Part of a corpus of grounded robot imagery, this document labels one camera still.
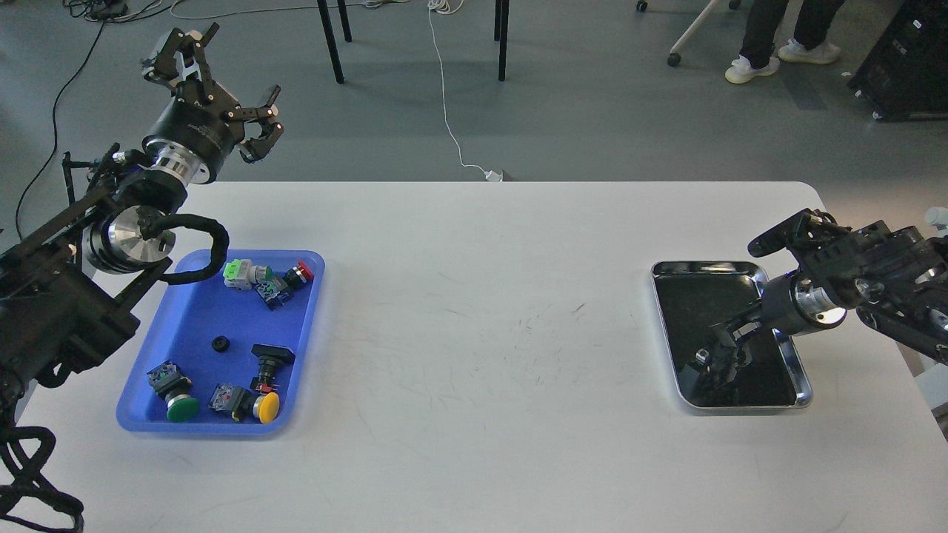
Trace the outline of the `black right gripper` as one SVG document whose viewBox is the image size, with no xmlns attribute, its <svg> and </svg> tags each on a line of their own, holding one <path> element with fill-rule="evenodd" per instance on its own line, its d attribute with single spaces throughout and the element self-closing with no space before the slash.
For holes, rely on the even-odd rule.
<svg viewBox="0 0 948 533">
<path fill-rule="evenodd" d="M 754 360 L 748 348 L 751 340 L 770 336 L 772 329 L 785 336 L 833 329 L 846 316 L 846 308 L 833 303 L 824 288 L 800 272 L 788 272 L 765 284 L 760 304 L 749 304 L 711 325 L 710 341 L 695 352 L 692 367 L 711 371 L 712 383 L 725 386 Z"/>
</svg>

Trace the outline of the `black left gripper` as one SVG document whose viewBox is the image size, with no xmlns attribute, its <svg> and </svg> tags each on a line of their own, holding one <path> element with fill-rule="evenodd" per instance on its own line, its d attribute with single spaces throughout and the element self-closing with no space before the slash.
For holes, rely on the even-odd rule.
<svg viewBox="0 0 948 533">
<path fill-rule="evenodd" d="M 207 168 L 198 184 L 217 179 L 234 146 L 244 162 L 253 164 L 267 156 L 284 132 L 276 107 L 280 85 L 257 107 L 217 95 L 204 48 L 219 28 L 216 21 L 204 33 L 173 28 L 165 40 L 157 41 L 152 56 L 141 61 L 144 80 L 170 89 L 173 96 L 142 139 L 142 148 L 148 155 L 157 154 L 161 143 L 189 150 Z M 258 136 L 247 136 L 248 124 L 258 126 Z"/>
</svg>

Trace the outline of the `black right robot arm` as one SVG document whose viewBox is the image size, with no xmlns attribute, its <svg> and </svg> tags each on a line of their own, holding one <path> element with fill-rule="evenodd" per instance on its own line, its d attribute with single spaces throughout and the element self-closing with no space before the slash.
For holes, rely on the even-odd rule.
<svg viewBox="0 0 948 533">
<path fill-rule="evenodd" d="M 788 250 L 797 267 L 768 282 L 755 303 L 712 325 L 707 343 L 687 361 L 702 385 L 729 386 L 752 360 L 752 338 L 833 329 L 849 310 L 876 332 L 946 362 L 944 237 L 925 239 L 915 227 L 892 232 L 883 221 L 853 229 L 823 210 L 803 209 L 747 249 L 755 258 Z"/>
</svg>

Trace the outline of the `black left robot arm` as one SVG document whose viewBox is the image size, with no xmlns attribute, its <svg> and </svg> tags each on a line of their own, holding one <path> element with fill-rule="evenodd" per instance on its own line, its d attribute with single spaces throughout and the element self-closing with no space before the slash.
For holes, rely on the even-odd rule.
<svg viewBox="0 0 948 533">
<path fill-rule="evenodd" d="M 173 28 L 157 43 L 142 75 L 169 89 L 170 103 L 140 148 L 114 144 L 89 162 L 85 195 L 2 254 L 6 522 L 45 531 L 13 515 L 17 503 L 33 498 L 71 519 L 68 531 L 84 530 L 84 504 L 41 473 L 54 433 L 15 420 L 28 385 L 56 388 L 115 354 L 135 336 L 133 307 L 153 284 L 216 275 L 230 236 L 210 217 L 180 213 L 187 186 L 214 182 L 234 149 L 247 163 L 260 161 L 284 132 L 275 106 L 280 87 L 262 105 L 244 106 L 211 77 L 204 51 L 218 28 Z"/>
</svg>

